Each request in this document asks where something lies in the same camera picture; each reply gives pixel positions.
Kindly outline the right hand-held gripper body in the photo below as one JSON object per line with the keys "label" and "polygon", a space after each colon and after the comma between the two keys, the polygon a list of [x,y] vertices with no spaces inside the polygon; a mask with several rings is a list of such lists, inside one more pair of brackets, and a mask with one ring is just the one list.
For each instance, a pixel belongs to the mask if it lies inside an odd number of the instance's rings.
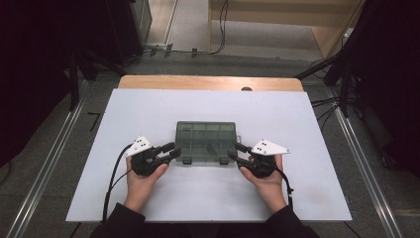
{"label": "right hand-held gripper body", "polygon": [[251,161],[245,161],[245,167],[259,178],[266,178],[276,169],[276,155],[289,154],[290,150],[271,141],[261,139],[252,148]]}

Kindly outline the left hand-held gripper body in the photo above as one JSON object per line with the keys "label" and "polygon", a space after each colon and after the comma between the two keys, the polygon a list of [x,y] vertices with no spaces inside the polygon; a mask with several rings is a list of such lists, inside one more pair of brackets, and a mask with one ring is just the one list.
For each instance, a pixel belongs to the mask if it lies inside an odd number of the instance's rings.
{"label": "left hand-held gripper body", "polygon": [[153,147],[146,137],[139,137],[127,151],[127,170],[140,177],[161,177],[167,169],[161,158],[161,147]]}

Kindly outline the grey translucent compartment box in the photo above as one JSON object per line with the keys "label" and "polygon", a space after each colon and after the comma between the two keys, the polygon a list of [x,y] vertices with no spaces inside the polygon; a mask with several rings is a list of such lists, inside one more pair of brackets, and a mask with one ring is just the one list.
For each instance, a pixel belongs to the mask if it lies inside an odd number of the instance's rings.
{"label": "grey translucent compartment box", "polygon": [[[176,124],[175,147],[181,149],[176,160],[184,165],[216,164],[228,166],[228,151],[235,150],[237,143],[234,122],[178,121]],[[206,147],[212,145],[219,154],[210,155]]]}

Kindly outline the person's right hand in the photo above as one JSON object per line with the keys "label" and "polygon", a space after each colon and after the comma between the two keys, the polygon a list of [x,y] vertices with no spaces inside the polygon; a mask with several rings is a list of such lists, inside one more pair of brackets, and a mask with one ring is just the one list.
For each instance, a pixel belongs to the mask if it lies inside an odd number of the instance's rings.
{"label": "person's right hand", "polygon": [[286,206],[282,190],[282,176],[279,172],[272,172],[266,178],[257,178],[244,167],[240,167],[240,172],[245,179],[254,185],[271,214]]}

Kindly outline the person's left hand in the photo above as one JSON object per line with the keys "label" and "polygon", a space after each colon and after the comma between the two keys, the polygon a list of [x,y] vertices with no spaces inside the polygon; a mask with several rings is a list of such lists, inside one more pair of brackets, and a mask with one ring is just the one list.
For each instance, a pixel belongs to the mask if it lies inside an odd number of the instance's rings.
{"label": "person's left hand", "polygon": [[153,194],[157,181],[167,171],[168,165],[160,165],[150,176],[143,177],[132,170],[131,160],[131,157],[126,158],[128,191],[124,206],[132,211],[141,213]]}

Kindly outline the white board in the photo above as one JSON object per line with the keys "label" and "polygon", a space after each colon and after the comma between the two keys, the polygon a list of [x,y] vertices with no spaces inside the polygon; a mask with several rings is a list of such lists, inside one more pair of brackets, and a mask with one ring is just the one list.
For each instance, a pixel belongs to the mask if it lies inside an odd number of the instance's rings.
{"label": "white board", "polygon": [[[74,194],[67,220],[93,222],[105,204],[124,201],[121,151],[139,136],[160,146],[179,121],[227,121],[243,144],[266,139],[288,149],[284,172],[293,210],[304,221],[347,221],[343,195],[309,98],[304,92],[116,89],[112,92]],[[269,211],[236,165],[173,162],[144,209],[149,222],[263,222]]]}

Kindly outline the wooden table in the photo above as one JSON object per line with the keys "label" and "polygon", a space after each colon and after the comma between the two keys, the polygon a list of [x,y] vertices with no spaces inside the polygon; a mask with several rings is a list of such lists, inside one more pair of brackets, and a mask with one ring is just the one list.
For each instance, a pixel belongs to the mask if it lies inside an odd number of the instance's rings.
{"label": "wooden table", "polygon": [[120,89],[242,90],[302,92],[297,78],[208,76],[208,75],[125,75]]}

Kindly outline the person's dark clothing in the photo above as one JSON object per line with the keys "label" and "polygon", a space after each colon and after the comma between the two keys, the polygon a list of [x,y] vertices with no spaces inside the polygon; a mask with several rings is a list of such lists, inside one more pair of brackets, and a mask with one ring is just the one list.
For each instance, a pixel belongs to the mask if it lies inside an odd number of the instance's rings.
{"label": "person's dark clothing", "polygon": [[271,238],[262,223],[146,223],[139,238]]}

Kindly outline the black metal stand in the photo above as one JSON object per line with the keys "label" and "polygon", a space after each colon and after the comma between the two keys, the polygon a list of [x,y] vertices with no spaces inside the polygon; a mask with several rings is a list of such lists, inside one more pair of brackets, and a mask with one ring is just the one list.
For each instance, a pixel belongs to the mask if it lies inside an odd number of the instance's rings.
{"label": "black metal stand", "polygon": [[127,73],[116,64],[102,58],[100,55],[94,53],[89,49],[73,49],[69,52],[68,57],[68,79],[70,91],[70,107],[69,110],[73,111],[78,102],[81,101],[78,85],[78,73],[81,72],[86,80],[94,81],[98,75],[98,70],[95,68],[94,63],[98,62],[107,69],[124,76]]}
{"label": "black metal stand", "polygon": [[338,81],[341,81],[339,107],[344,116],[348,117],[348,99],[352,77],[352,65],[346,56],[338,53],[329,59],[321,60],[319,63],[295,75],[295,78],[302,80],[325,67],[329,68],[323,78],[323,82],[326,86],[334,86]]}

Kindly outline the dark cabinet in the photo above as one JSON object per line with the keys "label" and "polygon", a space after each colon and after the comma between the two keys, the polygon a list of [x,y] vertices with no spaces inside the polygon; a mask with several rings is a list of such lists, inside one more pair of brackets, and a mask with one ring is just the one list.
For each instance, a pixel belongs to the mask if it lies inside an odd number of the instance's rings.
{"label": "dark cabinet", "polygon": [[139,57],[145,50],[153,22],[149,0],[106,0],[113,35],[117,43],[118,64]]}

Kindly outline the black curtain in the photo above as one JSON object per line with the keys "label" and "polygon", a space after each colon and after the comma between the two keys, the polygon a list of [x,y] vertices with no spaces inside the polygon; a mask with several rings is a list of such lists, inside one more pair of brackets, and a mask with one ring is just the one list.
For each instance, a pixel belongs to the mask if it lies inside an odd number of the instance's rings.
{"label": "black curtain", "polygon": [[69,91],[68,57],[94,0],[0,0],[0,167]]}
{"label": "black curtain", "polygon": [[366,0],[352,36],[356,91],[385,164],[420,178],[420,0]]}

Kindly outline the light wooden shelf unit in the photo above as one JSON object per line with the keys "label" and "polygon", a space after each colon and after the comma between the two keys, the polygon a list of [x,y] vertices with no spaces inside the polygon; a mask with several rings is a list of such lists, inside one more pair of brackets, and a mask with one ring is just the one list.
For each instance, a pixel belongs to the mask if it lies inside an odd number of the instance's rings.
{"label": "light wooden shelf unit", "polygon": [[228,0],[228,20],[310,26],[324,59],[354,25],[366,0]]}

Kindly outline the aluminium floor rail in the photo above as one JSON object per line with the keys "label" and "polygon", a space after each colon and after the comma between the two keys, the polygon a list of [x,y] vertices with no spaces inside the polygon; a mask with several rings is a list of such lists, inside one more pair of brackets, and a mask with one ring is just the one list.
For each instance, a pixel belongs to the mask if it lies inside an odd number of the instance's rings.
{"label": "aluminium floor rail", "polygon": [[328,88],[327,97],[329,110],[320,126],[352,216],[345,225],[355,238],[404,238],[337,93]]}
{"label": "aluminium floor rail", "polygon": [[60,159],[64,146],[67,143],[67,140],[84,106],[85,98],[90,86],[91,83],[87,80],[84,80],[81,83],[79,88],[79,101],[75,104],[74,109],[67,113],[52,147],[44,160],[41,170],[39,171],[30,191],[26,195],[18,214],[6,235],[6,238],[23,238],[23,235],[50,181],[53,170]]}

